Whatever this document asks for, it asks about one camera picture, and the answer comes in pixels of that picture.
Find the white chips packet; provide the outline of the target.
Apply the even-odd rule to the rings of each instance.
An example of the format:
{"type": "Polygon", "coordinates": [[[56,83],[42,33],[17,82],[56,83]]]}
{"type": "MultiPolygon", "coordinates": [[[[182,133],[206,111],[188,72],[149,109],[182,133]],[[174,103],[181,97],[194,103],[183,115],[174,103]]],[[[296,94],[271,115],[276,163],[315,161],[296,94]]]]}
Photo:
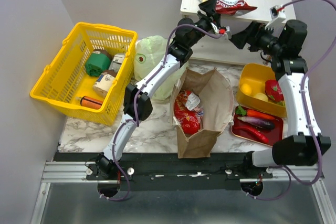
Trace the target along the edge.
{"type": "Polygon", "coordinates": [[[258,7],[249,5],[245,0],[217,0],[215,10],[217,13],[229,16],[241,16],[255,11],[258,7]]]}

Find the brown paper bag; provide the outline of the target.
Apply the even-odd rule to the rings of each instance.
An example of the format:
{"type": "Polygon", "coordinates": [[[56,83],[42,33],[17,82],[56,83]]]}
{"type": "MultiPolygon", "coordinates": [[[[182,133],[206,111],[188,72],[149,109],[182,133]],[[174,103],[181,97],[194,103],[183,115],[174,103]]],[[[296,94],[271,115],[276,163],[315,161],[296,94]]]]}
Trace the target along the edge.
{"type": "Polygon", "coordinates": [[[176,126],[178,158],[210,157],[217,138],[231,122],[234,107],[232,88],[216,69],[204,74],[186,69],[174,84],[170,99],[170,123],[176,126]],[[191,91],[200,98],[203,116],[200,129],[194,134],[185,133],[175,110],[176,98],[183,91],[191,91]]]}

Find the red dragon fruit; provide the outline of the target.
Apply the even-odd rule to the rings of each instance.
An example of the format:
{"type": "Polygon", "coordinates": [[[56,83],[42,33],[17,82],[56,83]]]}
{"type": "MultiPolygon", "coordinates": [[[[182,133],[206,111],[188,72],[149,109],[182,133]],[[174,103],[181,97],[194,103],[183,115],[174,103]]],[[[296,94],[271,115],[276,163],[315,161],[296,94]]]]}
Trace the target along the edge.
{"type": "Polygon", "coordinates": [[[265,94],[274,103],[284,105],[285,100],[278,81],[267,80],[265,82],[265,94]]]}

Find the yellow potato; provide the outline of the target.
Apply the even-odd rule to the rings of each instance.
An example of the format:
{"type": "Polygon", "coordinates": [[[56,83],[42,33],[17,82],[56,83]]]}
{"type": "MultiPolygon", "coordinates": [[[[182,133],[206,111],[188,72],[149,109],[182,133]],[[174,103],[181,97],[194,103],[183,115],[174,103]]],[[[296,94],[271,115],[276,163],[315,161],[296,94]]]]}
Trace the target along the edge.
{"type": "Polygon", "coordinates": [[[260,101],[265,101],[265,102],[268,102],[268,96],[266,95],[266,94],[264,94],[264,93],[256,93],[255,95],[254,95],[254,98],[255,99],[258,99],[258,100],[260,100],[260,101]]]}

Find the orange carrot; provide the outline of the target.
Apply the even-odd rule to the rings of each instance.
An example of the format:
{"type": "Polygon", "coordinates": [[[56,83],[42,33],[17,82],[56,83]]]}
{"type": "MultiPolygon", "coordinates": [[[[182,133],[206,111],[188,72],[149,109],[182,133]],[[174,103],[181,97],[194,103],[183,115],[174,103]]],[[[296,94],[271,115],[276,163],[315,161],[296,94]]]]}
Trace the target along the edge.
{"type": "Polygon", "coordinates": [[[262,113],[260,111],[252,110],[252,109],[244,109],[242,106],[237,106],[235,113],[241,116],[249,116],[249,117],[256,117],[265,120],[275,120],[276,118],[272,115],[262,113]]]}

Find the green plastic grocery bag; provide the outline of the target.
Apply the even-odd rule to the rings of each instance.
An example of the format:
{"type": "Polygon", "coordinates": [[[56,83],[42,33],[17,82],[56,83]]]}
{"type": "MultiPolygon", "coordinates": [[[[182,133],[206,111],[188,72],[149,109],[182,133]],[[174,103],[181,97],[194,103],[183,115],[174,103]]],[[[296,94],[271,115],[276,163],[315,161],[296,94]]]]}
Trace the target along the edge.
{"type": "MultiPolygon", "coordinates": [[[[167,39],[159,35],[143,38],[136,43],[136,55],[134,59],[134,78],[136,81],[141,81],[146,77],[162,60],[166,45],[167,39]]],[[[177,72],[169,76],[156,90],[153,98],[155,100],[165,100],[169,98],[172,94],[174,84],[180,79],[187,67],[188,62],[177,72]]]]}

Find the purple eggplant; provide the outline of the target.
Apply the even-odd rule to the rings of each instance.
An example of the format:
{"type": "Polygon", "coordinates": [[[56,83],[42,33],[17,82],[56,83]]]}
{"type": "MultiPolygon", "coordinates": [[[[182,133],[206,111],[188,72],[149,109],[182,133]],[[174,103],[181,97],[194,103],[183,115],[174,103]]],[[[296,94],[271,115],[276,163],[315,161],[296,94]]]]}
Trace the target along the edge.
{"type": "Polygon", "coordinates": [[[270,120],[260,119],[251,116],[238,116],[238,120],[259,127],[261,129],[273,130],[275,128],[274,123],[270,120]]]}

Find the red chili pepper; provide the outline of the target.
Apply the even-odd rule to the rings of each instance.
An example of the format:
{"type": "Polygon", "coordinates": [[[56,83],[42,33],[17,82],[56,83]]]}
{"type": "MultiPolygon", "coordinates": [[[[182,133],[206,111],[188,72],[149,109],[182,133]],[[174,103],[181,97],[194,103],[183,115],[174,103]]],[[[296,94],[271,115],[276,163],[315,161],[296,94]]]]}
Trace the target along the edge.
{"type": "Polygon", "coordinates": [[[253,140],[259,143],[268,144],[269,140],[266,135],[264,135],[259,130],[251,126],[238,126],[232,128],[233,133],[238,136],[253,140]]]}

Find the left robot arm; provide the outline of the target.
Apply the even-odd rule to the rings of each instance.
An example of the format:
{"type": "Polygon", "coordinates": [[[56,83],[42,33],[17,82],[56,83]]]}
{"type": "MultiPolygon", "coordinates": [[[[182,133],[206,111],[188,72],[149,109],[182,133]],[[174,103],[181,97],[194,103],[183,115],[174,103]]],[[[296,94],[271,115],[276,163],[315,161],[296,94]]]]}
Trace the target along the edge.
{"type": "Polygon", "coordinates": [[[216,12],[217,0],[207,0],[199,4],[199,20],[181,19],[171,31],[163,58],[141,81],[128,84],[124,93],[124,110],[121,122],[108,146],[95,161],[98,173],[104,179],[112,179],[116,173],[125,172],[118,161],[126,143],[140,123],[152,113],[151,99],[156,90],[188,62],[193,54],[192,46],[204,36],[221,38],[225,29],[221,28],[220,14],[216,12]]]}

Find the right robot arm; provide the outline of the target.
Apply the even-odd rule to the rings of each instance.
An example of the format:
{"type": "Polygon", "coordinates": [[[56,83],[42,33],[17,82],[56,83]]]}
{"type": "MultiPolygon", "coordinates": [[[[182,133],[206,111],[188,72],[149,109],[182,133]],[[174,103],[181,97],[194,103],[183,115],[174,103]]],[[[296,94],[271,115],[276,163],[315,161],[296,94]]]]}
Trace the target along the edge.
{"type": "Polygon", "coordinates": [[[271,149],[248,154],[250,160],[241,165],[249,178],[259,174],[261,167],[322,165],[322,156],[331,140],[324,136],[314,118],[308,88],[308,67],[300,56],[307,36],[307,25],[296,19],[288,20],[279,37],[266,25],[251,22],[230,41],[242,49],[263,51],[271,56],[271,68],[282,90],[288,120],[288,136],[271,149]]]}

